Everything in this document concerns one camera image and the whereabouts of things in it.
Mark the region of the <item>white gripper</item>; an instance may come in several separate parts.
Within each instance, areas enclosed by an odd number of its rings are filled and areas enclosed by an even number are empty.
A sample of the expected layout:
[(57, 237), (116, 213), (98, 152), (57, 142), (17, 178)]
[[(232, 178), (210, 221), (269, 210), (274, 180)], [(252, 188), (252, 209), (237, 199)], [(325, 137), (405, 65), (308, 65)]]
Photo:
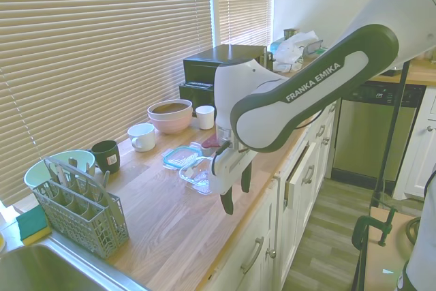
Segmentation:
[(242, 192), (249, 193), (254, 151), (234, 149), (226, 140), (215, 152), (210, 164), (209, 186), (214, 194), (220, 194), (226, 214), (233, 215), (232, 186), (240, 179)]

